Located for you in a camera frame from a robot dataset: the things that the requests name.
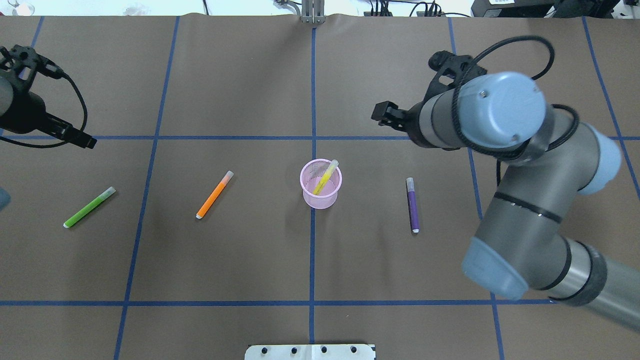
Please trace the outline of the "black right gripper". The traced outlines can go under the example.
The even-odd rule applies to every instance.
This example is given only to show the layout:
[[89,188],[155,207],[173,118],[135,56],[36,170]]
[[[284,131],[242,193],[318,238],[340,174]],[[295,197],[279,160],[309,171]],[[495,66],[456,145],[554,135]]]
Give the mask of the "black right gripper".
[[431,144],[422,133],[420,116],[424,107],[424,102],[418,102],[408,110],[400,109],[392,101],[382,101],[374,106],[371,120],[377,122],[378,126],[388,126],[390,128],[404,128],[409,139],[417,146],[430,149]]

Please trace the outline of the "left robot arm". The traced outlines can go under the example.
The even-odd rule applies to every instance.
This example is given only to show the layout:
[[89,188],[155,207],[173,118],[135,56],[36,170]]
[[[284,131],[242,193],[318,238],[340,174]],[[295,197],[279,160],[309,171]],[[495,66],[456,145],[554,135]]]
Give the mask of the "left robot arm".
[[70,75],[63,73],[61,79],[66,80],[77,96],[82,108],[82,123],[75,128],[70,122],[46,111],[44,100],[31,92],[31,83],[18,77],[13,80],[1,78],[1,129],[16,134],[30,133],[34,130],[45,133],[57,143],[39,145],[18,141],[6,136],[2,142],[33,150],[50,150],[67,144],[83,149],[93,149],[97,139],[85,132],[89,121],[89,109],[86,101]]

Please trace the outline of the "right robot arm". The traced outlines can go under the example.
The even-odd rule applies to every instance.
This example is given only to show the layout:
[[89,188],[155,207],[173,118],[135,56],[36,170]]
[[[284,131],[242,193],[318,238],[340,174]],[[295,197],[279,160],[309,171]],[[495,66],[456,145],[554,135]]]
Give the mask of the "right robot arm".
[[578,195],[601,191],[622,164],[619,145],[569,110],[553,107],[528,76],[481,75],[409,110],[391,101],[371,118],[424,148],[476,146],[507,165],[462,260],[462,271],[497,296],[528,290],[585,307],[639,330],[639,271],[560,235]]

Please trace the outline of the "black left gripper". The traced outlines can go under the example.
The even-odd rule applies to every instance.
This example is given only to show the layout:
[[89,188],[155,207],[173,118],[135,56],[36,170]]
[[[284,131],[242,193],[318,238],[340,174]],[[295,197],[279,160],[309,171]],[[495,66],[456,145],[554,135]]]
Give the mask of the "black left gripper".
[[29,133],[42,126],[42,132],[65,144],[93,150],[98,140],[71,123],[46,113],[41,96],[2,95],[0,98],[0,127],[13,133]]

